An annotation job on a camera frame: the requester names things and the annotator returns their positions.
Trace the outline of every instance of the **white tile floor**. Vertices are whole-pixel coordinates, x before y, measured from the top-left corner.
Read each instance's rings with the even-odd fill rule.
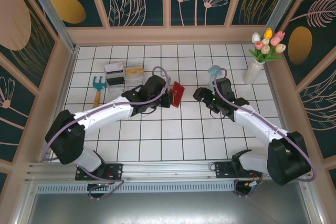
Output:
[[[182,161],[226,159],[247,147],[260,145],[246,129],[230,119],[221,119],[192,97],[198,87],[207,87],[212,65],[228,70],[232,89],[272,123],[280,124],[263,70],[255,84],[245,85],[243,75],[252,60],[253,45],[156,45],[81,47],[70,83],[65,109],[91,109],[96,91],[94,76],[103,76],[110,62],[144,64],[144,81],[154,66],[162,66],[174,81],[185,87],[181,106],[158,108],[150,115],[113,122],[86,136],[85,146],[97,151],[107,162]],[[101,103],[119,94],[103,90]]]

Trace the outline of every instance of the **vase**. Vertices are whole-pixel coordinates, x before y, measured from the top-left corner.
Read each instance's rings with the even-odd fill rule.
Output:
[[[258,62],[255,58],[253,59],[251,65],[248,67],[248,70],[244,74],[243,81],[245,84],[252,84],[260,75],[261,70],[263,69],[265,62]]]

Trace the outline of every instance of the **wooden handle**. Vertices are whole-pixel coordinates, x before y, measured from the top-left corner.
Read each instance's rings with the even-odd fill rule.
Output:
[[[94,108],[98,107],[99,106],[99,102],[100,102],[100,91],[97,91],[96,97],[94,98],[93,107]]]

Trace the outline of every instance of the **tulip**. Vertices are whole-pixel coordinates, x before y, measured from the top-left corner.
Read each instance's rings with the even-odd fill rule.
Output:
[[[275,52],[277,52],[278,54],[283,52],[286,49],[286,46],[284,44],[278,44],[275,47]]]
[[[261,50],[264,46],[264,44],[261,41],[257,41],[254,46],[258,49]]]
[[[271,48],[269,47],[269,45],[264,45],[263,48],[261,49],[261,52],[266,55],[269,53],[269,51],[271,50]]]
[[[271,37],[272,37],[272,29],[271,28],[267,28],[266,32],[264,33],[264,38],[270,39]]]
[[[264,43],[264,45],[268,45],[269,44],[269,38],[264,38],[261,42]]]
[[[272,46],[276,46],[280,43],[281,41],[281,38],[279,36],[274,36],[273,39],[271,39],[271,44]]]
[[[285,32],[284,31],[278,31],[274,36],[279,36],[281,40],[284,39],[285,37]]]
[[[254,33],[252,35],[252,43],[254,44],[255,42],[258,42],[258,41],[260,41],[260,35],[259,33]]]

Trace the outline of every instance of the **red object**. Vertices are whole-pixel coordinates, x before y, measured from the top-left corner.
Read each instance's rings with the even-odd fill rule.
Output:
[[[170,92],[173,94],[173,106],[178,108],[181,103],[184,87],[178,82],[174,82],[173,88]]]

